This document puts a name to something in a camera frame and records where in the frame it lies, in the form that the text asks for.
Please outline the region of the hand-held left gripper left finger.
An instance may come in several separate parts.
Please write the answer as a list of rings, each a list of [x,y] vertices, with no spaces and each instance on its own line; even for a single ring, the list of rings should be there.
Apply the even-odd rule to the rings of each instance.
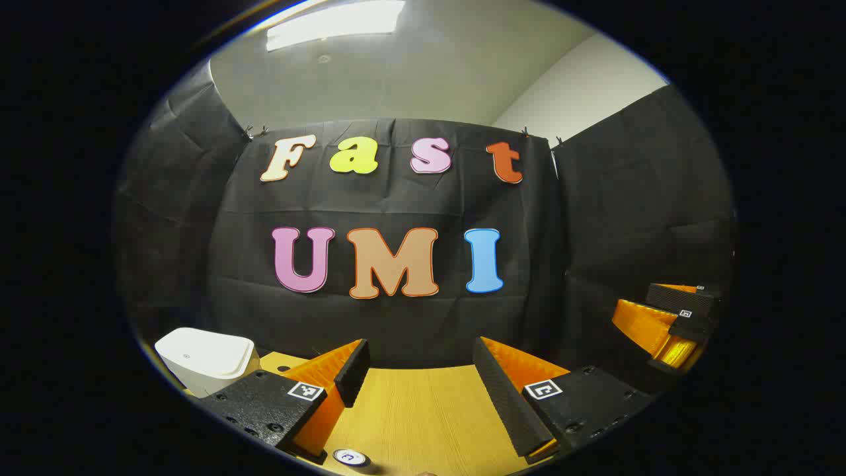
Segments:
[[[370,367],[369,342],[359,338],[281,373],[258,368],[197,404],[267,446],[321,461]]]

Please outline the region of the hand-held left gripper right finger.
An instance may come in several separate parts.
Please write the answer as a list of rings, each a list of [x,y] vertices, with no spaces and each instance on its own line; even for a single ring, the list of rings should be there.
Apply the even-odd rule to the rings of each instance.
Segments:
[[[610,434],[654,398],[596,366],[566,370],[479,337],[473,364],[517,455],[568,455]]]

